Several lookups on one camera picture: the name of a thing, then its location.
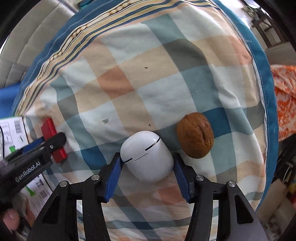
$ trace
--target metal screw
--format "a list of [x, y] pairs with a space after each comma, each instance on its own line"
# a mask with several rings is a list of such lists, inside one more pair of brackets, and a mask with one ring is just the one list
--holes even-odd
[[205, 177], [203, 175], [196, 176], [196, 180], [198, 180], [198, 181], [203, 181], [204, 179], [205, 179]]
[[232, 188], [236, 186], [236, 183], [234, 181], [229, 181], [227, 184]]
[[92, 176], [91, 176], [91, 179], [92, 179], [93, 181], [97, 181], [97, 180], [100, 179], [100, 176], [97, 175], [97, 174], [95, 174], [95, 175], [92, 175]]
[[63, 187], [65, 187], [65, 186], [68, 185], [68, 182], [67, 182], [67, 181], [61, 181], [61, 182], [59, 183], [59, 185], [63, 188]]

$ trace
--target black cable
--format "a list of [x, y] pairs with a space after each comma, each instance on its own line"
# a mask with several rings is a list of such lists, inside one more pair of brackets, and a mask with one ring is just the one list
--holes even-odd
[[0, 130], [1, 130], [1, 135], [2, 135], [2, 155], [3, 155], [3, 159], [4, 159], [4, 134], [3, 134], [3, 129], [0, 126]]

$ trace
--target red wooden block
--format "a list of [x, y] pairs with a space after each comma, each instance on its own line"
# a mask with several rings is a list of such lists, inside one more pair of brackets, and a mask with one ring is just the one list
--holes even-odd
[[[45, 120], [43, 125], [41, 126], [41, 131], [45, 140], [53, 137], [57, 134], [57, 131], [54, 127], [54, 123], [51, 118]], [[60, 148], [57, 151], [52, 153], [52, 157], [54, 158], [56, 163], [59, 163], [67, 158], [67, 153], [65, 152], [64, 148]]]

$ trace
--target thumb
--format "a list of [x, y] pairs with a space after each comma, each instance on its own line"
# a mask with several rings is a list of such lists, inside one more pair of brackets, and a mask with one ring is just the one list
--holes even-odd
[[17, 211], [13, 208], [8, 209], [3, 216], [3, 222], [10, 230], [17, 230], [20, 224], [20, 217]]

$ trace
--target barcode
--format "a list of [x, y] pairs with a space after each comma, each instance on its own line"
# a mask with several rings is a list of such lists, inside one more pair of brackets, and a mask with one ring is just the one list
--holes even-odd
[[48, 194], [47, 194], [47, 192], [45, 190], [42, 190], [40, 192], [40, 195], [41, 195], [42, 198], [46, 198], [48, 196]]
[[15, 131], [17, 134], [21, 133], [22, 132], [22, 129], [20, 127], [20, 121], [19, 120], [16, 120], [15, 121]]
[[36, 183], [37, 187], [40, 187], [40, 186], [44, 186], [44, 183], [42, 182], [41, 179], [39, 179], [39, 181]]

